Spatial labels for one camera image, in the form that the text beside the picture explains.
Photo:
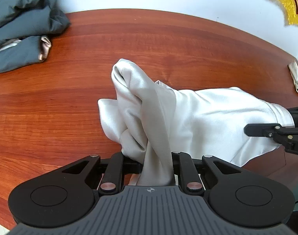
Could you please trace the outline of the white cream garment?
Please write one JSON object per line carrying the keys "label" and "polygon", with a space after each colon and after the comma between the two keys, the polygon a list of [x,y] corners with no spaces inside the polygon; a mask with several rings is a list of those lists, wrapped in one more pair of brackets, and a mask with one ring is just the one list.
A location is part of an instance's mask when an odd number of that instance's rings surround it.
{"label": "white cream garment", "polygon": [[122,154],[142,164],[133,186],[172,185],[172,153],[212,155],[241,167],[279,147],[272,139],[247,136],[246,125],[294,126],[287,109],[237,87],[175,90],[125,59],[113,66],[111,79],[117,97],[99,99],[100,121]]}

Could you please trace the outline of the dark grey folded jacket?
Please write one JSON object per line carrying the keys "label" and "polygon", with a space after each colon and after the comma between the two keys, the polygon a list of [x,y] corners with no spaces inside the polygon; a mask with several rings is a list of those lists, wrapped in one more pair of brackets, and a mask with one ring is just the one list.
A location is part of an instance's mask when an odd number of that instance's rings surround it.
{"label": "dark grey folded jacket", "polygon": [[0,0],[0,73],[46,60],[69,25],[57,0]]}

